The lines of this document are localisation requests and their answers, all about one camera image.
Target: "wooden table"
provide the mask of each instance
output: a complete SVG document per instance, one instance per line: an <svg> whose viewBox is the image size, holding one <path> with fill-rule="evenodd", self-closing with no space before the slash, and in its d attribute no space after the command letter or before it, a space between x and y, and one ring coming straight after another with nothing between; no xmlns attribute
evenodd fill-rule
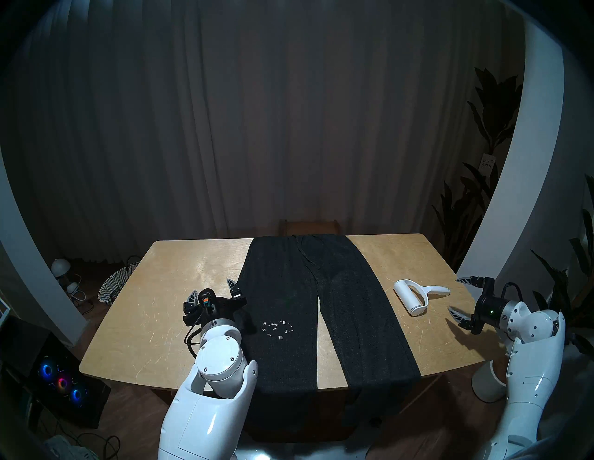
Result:
<svg viewBox="0 0 594 460"><path fill-rule="evenodd" d="M378 277L405 333L421 374L431 375L503 354L495 330L460 329L448 305L472 313L474 301L421 234L349 236ZM251 238L157 241L113 303L80 364L81 372L109 380L178 389L194 359L184 345L182 303L194 289L211 287L228 297ZM442 285L448 297L432 299L426 314L411 317L393 290L397 280ZM346 388L345 376L318 307L318 389Z"/></svg>

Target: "curved white wall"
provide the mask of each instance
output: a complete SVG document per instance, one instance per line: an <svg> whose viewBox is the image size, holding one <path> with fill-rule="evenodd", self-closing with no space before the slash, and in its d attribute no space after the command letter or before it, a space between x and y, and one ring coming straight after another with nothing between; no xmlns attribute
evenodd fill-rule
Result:
<svg viewBox="0 0 594 460"><path fill-rule="evenodd" d="M14 201L0 151L0 289L23 320L75 344L87 324L53 277Z"/></svg>
<svg viewBox="0 0 594 460"><path fill-rule="evenodd" d="M458 276L497 278L534 209L555 150L563 109L563 52L526 22L524 89L493 199Z"/></svg>
<svg viewBox="0 0 594 460"><path fill-rule="evenodd" d="M536 307L552 281L531 249L564 269L579 236L584 173L592 174L592 86L573 56L526 22L526 70L516 130L501 179L458 275L519 284ZM475 296L479 290L471 288Z"/></svg>

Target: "wooden chair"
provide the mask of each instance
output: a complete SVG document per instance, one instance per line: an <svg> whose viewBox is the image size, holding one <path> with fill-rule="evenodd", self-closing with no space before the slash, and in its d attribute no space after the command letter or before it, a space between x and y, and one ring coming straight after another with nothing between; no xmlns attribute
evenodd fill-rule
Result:
<svg viewBox="0 0 594 460"><path fill-rule="evenodd" d="M313 235L320 233L340 235L340 225L336 220L332 222L287 222L286 220L282 220L279 224L279 236Z"/></svg>

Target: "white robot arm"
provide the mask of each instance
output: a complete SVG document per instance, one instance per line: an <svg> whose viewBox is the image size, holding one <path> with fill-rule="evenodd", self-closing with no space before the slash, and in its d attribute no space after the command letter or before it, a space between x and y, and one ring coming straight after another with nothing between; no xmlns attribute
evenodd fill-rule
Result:
<svg viewBox="0 0 594 460"><path fill-rule="evenodd" d="M200 294L203 303L200 349L179 388L161 428L159 460L234 459L256 380L258 364L249 364L241 350L241 333L212 290ZM188 346L191 350L191 338ZM208 383L220 397L204 394Z"/></svg>
<svg viewBox="0 0 594 460"><path fill-rule="evenodd" d="M536 442L542 410L559 378L565 346L565 318L553 310L531 312L524 302L493 295L492 278L463 278L483 288L471 318L455 315L459 326L480 334L484 323L513 342L507 366L507 403L497 431L475 460L502 460Z"/></svg>

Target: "drawstring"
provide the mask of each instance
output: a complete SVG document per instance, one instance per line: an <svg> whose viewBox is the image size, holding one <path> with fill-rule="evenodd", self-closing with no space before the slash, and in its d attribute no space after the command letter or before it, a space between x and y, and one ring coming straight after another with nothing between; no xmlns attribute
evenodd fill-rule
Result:
<svg viewBox="0 0 594 460"><path fill-rule="evenodd" d="M307 257L307 254L304 252L303 249L301 249L301 243L299 243L299 238L297 238L297 235L293 235L295 237L295 241L297 241L297 249L299 249L299 252L301 253L301 255L303 257L305 257L309 263L311 263L311 265L313 265L314 267L316 267L318 270L321 270L320 266L318 264L316 264L313 260L311 260L309 257Z"/></svg>

